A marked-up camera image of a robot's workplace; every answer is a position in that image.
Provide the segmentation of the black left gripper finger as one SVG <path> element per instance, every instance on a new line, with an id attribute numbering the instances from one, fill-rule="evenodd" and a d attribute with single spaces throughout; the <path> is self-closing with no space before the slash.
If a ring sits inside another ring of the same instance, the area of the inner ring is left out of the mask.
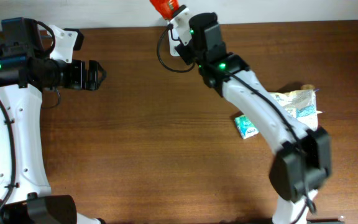
<path id="1" fill-rule="evenodd" d="M 89 75 L 100 75 L 100 74 L 105 75 L 106 71 L 98 61 L 89 60 L 88 74 Z"/>
<path id="2" fill-rule="evenodd" d="M 89 76 L 87 79 L 87 90 L 98 90 L 106 77 L 98 78 L 96 76 Z"/>

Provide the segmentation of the orange spaghetti pasta pack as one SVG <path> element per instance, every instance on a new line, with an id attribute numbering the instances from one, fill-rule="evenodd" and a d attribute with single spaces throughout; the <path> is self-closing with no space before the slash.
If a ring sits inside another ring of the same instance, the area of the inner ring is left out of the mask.
<path id="1" fill-rule="evenodd" d="M 150 3 L 164 19 L 172 19 L 180 7 L 177 0 L 150 0 Z"/>

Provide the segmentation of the teal pocket tissue pack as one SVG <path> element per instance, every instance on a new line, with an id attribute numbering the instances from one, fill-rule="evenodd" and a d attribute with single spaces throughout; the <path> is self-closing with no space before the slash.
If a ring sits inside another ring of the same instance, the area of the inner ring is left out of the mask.
<path id="1" fill-rule="evenodd" d="M 254 126 L 250 119 L 244 115 L 236 117 L 234 122 L 242 139 L 251 138 L 252 136 L 259 134 L 259 130 Z"/>

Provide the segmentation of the white tube with tan cap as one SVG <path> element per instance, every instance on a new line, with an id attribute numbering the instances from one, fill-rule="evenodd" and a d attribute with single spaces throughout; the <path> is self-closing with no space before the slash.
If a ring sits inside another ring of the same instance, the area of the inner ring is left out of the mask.
<path id="1" fill-rule="evenodd" d="M 301 90 L 315 90 L 315 89 L 316 89 L 316 87 L 311 84 L 306 84 L 306 85 L 301 86 Z"/>

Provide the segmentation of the yellow wet wipes pack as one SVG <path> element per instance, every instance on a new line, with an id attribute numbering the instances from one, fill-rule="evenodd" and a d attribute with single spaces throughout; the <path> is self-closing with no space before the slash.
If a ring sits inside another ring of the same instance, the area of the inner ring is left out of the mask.
<path id="1" fill-rule="evenodd" d="M 316 93 L 314 90 L 295 90 L 288 93 L 270 92 L 270 95 L 298 121 L 310 129 L 318 128 Z"/>

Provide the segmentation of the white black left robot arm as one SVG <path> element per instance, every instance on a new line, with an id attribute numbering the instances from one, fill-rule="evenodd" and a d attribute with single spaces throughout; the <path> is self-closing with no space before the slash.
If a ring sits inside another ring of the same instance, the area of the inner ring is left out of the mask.
<path id="1" fill-rule="evenodd" d="M 42 154 L 40 112 L 45 90 L 97 90 L 106 71 L 73 58 L 78 29 L 17 17 L 1 22 L 0 223 L 101 223 L 76 209 L 70 195 L 53 195 Z"/>

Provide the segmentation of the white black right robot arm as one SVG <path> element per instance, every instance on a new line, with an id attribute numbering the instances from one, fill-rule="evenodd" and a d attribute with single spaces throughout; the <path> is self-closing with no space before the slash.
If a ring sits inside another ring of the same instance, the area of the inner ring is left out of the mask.
<path id="1" fill-rule="evenodd" d="M 278 194 L 272 223 L 307 223 L 307 215 L 316 212 L 313 199 L 332 174 L 329 134 L 294 118 L 250 66 L 226 50 L 215 13 L 177 13 L 172 23 L 182 59 L 196 63 L 204 84 L 248 117 L 270 146 L 274 160 L 269 179 Z"/>

